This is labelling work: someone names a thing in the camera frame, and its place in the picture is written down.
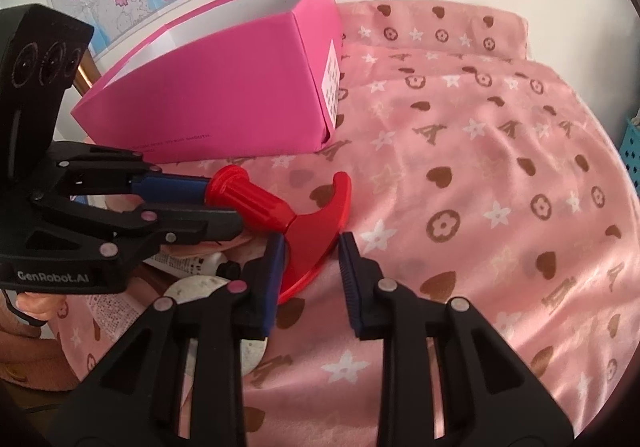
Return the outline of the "left hand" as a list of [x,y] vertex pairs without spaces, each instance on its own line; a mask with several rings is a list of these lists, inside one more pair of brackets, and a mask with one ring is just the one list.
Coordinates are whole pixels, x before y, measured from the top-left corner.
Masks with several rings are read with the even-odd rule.
[[43,339],[37,327],[21,323],[1,298],[1,379],[27,389],[62,392],[78,379],[55,339]]

